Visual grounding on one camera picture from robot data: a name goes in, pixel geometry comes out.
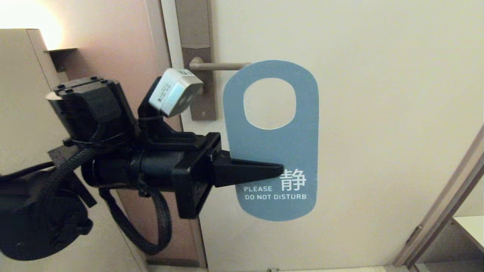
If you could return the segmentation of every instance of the chinese character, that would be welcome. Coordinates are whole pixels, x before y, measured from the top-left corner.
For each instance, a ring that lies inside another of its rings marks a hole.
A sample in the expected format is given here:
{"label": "chinese character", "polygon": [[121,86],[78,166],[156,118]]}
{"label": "chinese character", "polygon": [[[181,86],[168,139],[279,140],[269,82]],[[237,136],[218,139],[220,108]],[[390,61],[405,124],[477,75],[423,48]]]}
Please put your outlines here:
{"label": "chinese character", "polygon": [[306,185],[306,177],[303,171],[299,169],[296,169],[294,172],[285,169],[280,179],[283,191],[299,191],[301,186]]}
{"label": "chinese character", "polygon": [[285,169],[280,179],[281,179],[282,190],[292,191],[292,171]]}
{"label": "chinese character", "polygon": [[294,173],[292,173],[292,176],[295,179],[292,179],[294,182],[292,185],[294,185],[296,188],[294,191],[299,191],[300,186],[304,186],[306,184],[306,177],[303,175],[302,170],[296,169],[294,170]]}

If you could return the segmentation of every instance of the screw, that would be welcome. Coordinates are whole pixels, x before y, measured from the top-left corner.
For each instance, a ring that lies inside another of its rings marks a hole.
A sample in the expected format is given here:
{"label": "screw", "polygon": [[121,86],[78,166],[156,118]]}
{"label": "screw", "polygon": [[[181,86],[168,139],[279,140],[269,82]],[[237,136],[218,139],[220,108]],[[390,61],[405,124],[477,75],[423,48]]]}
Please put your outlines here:
{"label": "screw", "polygon": [[195,192],[199,193],[203,189],[203,184],[196,182],[194,184]]}
{"label": "screw", "polygon": [[145,190],[139,190],[138,195],[140,197],[150,197],[150,193],[146,192]]}
{"label": "screw", "polygon": [[18,250],[22,251],[24,250],[24,243],[23,242],[18,242],[15,244],[15,246],[17,247]]}
{"label": "screw", "polygon": [[67,147],[71,147],[74,145],[74,141],[72,141],[72,139],[65,139],[65,140],[62,140],[62,143],[67,146]]}

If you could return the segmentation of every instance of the shelf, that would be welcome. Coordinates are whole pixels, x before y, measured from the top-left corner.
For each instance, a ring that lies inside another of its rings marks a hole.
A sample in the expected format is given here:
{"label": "shelf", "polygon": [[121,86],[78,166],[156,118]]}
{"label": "shelf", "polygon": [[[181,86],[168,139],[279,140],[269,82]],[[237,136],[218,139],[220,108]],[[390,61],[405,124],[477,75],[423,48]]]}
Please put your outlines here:
{"label": "shelf", "polygon": [[484,252],[484,215],[454,217],[453,222],[461,226],[470,240]]}
{"label": "shelf", "polygon": [[52,59],[52,62],[54,63],[54,66],[56,67],[57,73],[65,72],[65,58],[76,51],[77,48],[65,48],[47,51]]}

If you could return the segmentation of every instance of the light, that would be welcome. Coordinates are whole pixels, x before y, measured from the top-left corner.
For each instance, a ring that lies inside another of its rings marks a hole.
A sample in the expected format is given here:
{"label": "light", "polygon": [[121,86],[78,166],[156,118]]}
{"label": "light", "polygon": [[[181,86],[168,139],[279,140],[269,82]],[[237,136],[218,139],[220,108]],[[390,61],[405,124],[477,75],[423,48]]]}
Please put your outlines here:
{"label": "light", "polygon": [[59,49],[62,25],[40,0],[0,0],[0,29],[40,29],[48,50]]}

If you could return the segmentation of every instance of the door hanger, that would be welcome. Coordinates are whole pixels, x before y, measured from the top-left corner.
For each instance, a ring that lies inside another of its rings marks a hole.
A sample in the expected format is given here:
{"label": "door hanger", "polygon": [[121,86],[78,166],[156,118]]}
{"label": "door hanger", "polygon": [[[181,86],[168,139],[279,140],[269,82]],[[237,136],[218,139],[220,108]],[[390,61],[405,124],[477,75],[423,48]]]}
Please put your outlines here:
{"label": "door hanger", "polygon": [[[296,93],[296,114],[287,125],[260,129],[245,116],[247,88],[260,79],[279,78]],[[224,113],[230,156],[235,159],[283,164],[278,178],[236,185],[237,198],[247,213],[270,221],[287,221],[308,214],[318,191],[318,84],[303,67],[266,60],[238,71],[224,89]]]}

